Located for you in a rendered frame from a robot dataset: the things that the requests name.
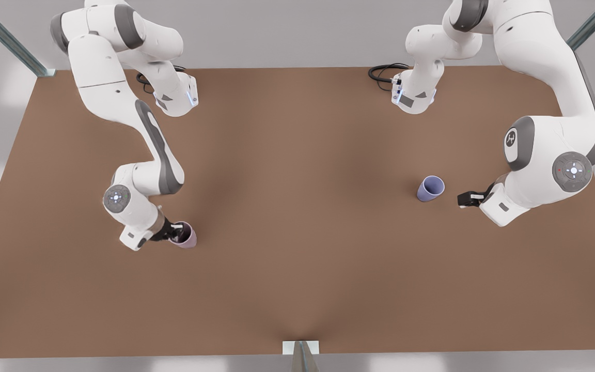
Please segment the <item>pink cup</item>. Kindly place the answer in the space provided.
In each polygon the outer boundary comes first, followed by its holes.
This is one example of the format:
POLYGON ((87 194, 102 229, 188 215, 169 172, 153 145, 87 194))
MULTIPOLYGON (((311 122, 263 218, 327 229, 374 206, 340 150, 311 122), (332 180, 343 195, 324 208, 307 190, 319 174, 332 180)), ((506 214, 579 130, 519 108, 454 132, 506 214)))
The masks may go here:
POLYGON ((197 243, 196 233, 187 222, 180 221, 171 225, 172 231, 168 240, 181 248, 194 248, 197 243))

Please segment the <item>purple cup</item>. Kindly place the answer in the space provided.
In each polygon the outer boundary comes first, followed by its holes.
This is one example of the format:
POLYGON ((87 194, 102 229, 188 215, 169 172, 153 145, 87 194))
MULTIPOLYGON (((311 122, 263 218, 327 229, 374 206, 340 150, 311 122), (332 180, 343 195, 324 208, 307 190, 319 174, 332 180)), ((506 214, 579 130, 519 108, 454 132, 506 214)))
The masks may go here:
POLYGON ((422 180, 416 197, 422 202, 427 202, 439 197, 445 191, 445 184, 438 176, 428 176, 422 180))

